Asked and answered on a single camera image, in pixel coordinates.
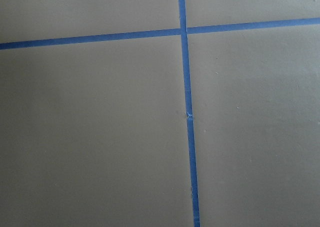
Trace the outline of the crossing blue tape strip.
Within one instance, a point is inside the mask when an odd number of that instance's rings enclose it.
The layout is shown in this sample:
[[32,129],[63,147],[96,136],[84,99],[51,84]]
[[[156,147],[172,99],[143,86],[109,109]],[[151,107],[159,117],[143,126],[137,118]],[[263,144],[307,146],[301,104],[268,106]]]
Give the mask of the crossing blue tape strip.
[[[192,34],[217,33],[217,32],[240,31],[240,30],[254,30],[254,29],[268,29],[268,28],[291,27],[291,26],[318,25],[319,23],[320,23],[320,19],[318,17],[303,18],[303,19],[248,22],[248,23],[233,23],[233,24],[187,27],[186,33],[188,35],[192,35]],[[57,45],[118,41],[118,40],[129,40],[129,39],[180,36],[182,33],[183,33],[183,31],[181,29],[172,28],[172,29],[134,31],[134,32],[111,33],[111,34],[98,34],[98,35],[87,35],[87,36],[76,36],[76,37],[26,40],[26,41],[15,41],[15,42],[1,43],[0,49],[1,50],[9,50],[9,49],[32,48],[32,47],[42,47],[42,46],[57,46]]]

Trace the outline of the long blue tape strip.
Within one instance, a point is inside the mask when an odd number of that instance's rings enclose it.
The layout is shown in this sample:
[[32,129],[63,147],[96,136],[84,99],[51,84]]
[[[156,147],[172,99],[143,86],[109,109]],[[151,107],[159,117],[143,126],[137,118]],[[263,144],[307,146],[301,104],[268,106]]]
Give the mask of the long blue tape strip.
[[192,200],[192,217],[193,225],[199,227],[200,222],[200,207],[198,195],[198,177],[197,177],[197,160],[194,134],[194,118],[192,105],[192,88],[190,75],[190,58],[189,58],[189,43],[187,32],[187,11],[186,0],[178,0],[179,7],[179,23],[180,23],[180,39],[181,39],[181,54],[183,67],[183,82],[185,96],[185,116],[187,126],[188,154],[190,167],[190,183],[191,183],[191,200]]

